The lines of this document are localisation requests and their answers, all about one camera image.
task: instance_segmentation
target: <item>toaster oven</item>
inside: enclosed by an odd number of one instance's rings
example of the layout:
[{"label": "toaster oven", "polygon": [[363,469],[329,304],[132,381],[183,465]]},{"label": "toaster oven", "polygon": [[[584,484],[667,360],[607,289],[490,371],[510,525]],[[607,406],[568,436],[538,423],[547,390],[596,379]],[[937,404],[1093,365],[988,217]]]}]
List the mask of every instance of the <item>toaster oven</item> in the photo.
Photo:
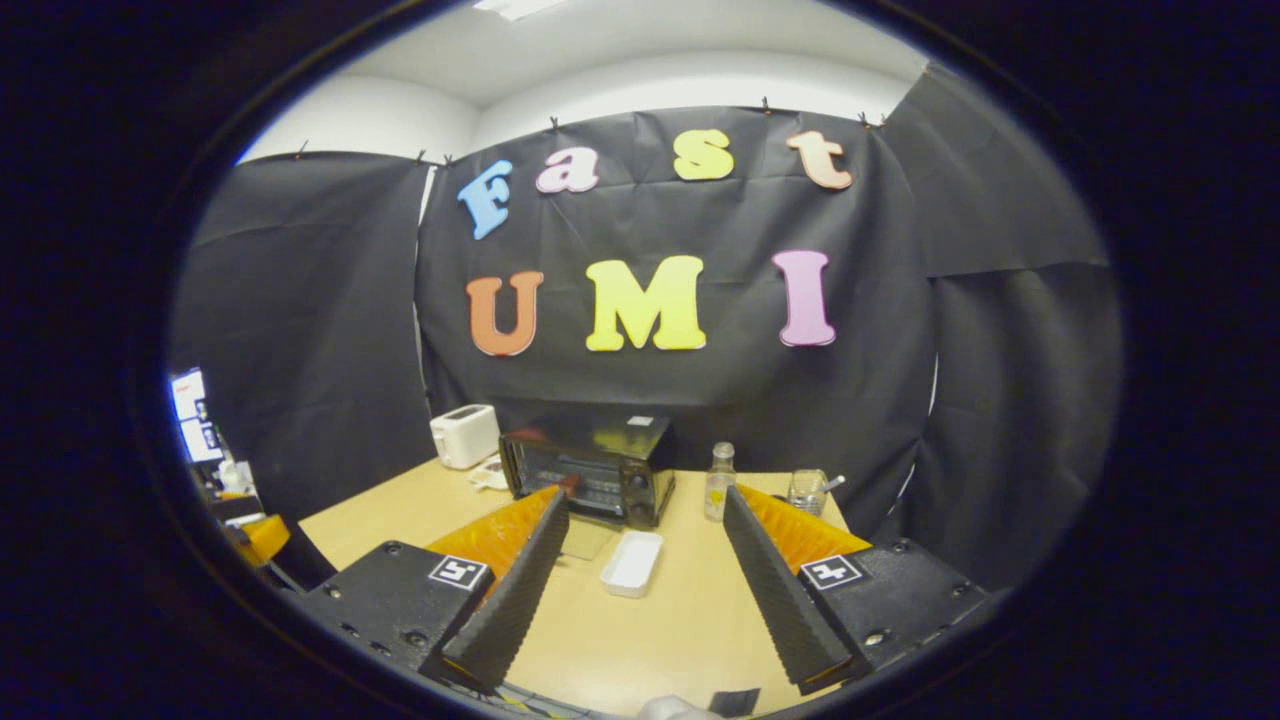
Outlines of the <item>toaster oven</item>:
[{"label": "toaster oven", "polygon": [[550,414],[504,433],[499,445],[517,500],[568,486],[571,511],[634,528],[658,527],[676,486],[668,418]]}]

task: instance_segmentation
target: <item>pink letter i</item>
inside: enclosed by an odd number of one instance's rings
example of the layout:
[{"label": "pink letter i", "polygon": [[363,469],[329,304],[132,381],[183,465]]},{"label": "pink letter i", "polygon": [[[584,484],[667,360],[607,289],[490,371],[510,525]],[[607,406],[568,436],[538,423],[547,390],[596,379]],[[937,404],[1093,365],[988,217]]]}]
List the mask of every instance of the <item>pink letter i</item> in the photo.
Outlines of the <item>pink letter i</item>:
[{"label": "pink letter i", "polygon": [[827,324],[822,304],[822,269],[827,256],[815,250],[788,250],[773,256],[787,286],[787,327],[778,338],[782,345],[831,345],[836,328]]}]

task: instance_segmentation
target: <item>yellow letter m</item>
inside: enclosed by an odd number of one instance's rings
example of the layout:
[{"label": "yellow letter m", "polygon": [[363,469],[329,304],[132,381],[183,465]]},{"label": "yellow letter m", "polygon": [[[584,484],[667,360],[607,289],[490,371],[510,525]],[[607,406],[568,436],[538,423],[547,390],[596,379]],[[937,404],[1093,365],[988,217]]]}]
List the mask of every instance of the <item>yellow letter m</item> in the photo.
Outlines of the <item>yellow letter m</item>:
[{"label": "yellow letter m", "polygon": [[707,336],[698,328],[698,274],[703,261],[690,255],[664,259],[653,273],[648,290],[641,290],[631,269],[622,260],[594,263],[586,277],[595,283],[595,332],[586,346],[595,351],[622,350],[617,322],[631,338],[631,345],[644,347],[653,323],[662,315],[662,324],[653,336],[654,347],[662,350],[698,350],[707,345]]}]

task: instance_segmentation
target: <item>black curtain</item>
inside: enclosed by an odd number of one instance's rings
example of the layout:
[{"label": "black curtain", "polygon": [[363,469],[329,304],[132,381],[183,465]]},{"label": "black curtain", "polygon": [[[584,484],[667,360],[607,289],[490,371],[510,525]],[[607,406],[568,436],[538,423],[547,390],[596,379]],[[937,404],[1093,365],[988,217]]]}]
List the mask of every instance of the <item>black curtain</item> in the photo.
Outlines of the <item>black curtain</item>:
[{"label": "black curtain", "polygon": [[434,457],[412,310],[426,169],[349,152],[241,164],[180,278],[170,368],[204,370],[303,577],[328,568],[298,520]]},{"label": "black curtain", "polygon": [[[716,181],[682,181],[672,145],[717,128],[735,167]],[[833,191],[805,174],[786,140],[818,131],[844,146],[855,177]],[[599,152],[599,183],[581,193],[535,186],[556,150]],[[508,219],[474,240],[458,191],[498,160]],[[504,429],[556,407],[622,406],[673,418],[678,462],[710,464],[717,441],[745,471],[822,468],[851,482],[840,492],[850,527],[869,534],[892,506],[924,429],[934,338],[925,259],[913,234],[910,187],[874,129],[842,118],[745,108],[632,113],[506,142],[440,170],[421,228],[417,304],[438,413],[493,404]],[[783,250],[828,255],[822,272],[831,345],[788,347]],[[653,340],[593,352],[595,287],[588,265],[623,260],[641,287],[671,255],[704,263],[698,319],[707,345],[664,351]],[[468,329],[467,282],[539,270],[530,347],[493,357]],[[515,325],[515,292],[498,295],[497,327]]]},{"label": "black curtain", "polygon": [[1100,477],[1123,374],[1116,281],[1057,164],[961,78],[932,65],[881,135],[911,188],[938,351],[916,468],[881,532],[1015,584]]},{"label": "black curtain", "polygon": [[[673,140],[717,128],[733,170],[682,181]],[[786,138],[838,142],[844,191],[817,186]],[[534,181],[559,149],[599,152],[588,192]],[[472,237],[458,191],[498,160],[509,215]],[[822,468],[850,482],[850,528],[923,542],[992,589],[1052,547],[1096,480],[1121,373],[1103,242],[1051,158],[1000,108],[932,67],[883,127],[746,108],[631,113],[506,142],[444,169],[420,229],[416,299],[436,409],[498,407],[504,429],[553,406],[675,418],[680,464],[737,446],[741,470]],[[827,346],[778,340],[782,250],[828,255]],[[704,261],[707,346],[591,352],[591,263],[641,287],[671,255]],[[493,357],[470,338],[465,286],[539,270],[538,332]],[[515,325],[515,291],[497,327]],[[934,387],[934,375],[937,378]]]}]

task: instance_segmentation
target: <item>table surface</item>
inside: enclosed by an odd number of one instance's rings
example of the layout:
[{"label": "table surface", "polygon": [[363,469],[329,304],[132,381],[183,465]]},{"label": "table surface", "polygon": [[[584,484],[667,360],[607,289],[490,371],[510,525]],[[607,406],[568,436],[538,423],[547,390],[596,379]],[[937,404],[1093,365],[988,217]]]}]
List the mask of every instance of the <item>table surface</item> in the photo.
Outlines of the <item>table surface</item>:
[{"label": "table surface", "polygon": [[[389,539],[426,546],[512,502],[476,492],[466,471],[433,460],[300,523],[339,570]],[[662,552],[643,598],[612,596],[600,571],[622,529],[593,560],[562,555],[507,682],[561,702],[635,715],[650,698],[676,694],[707,707],[718,691],[759,688],[755,712],[800,697],[773,650],[764,619],[724,527],[703,515],[701,471],[677,471],[655,530]],[[737,482],[786,495],[790,473],[741,473]],[[823,520],[847,529],[835,502]]]}]

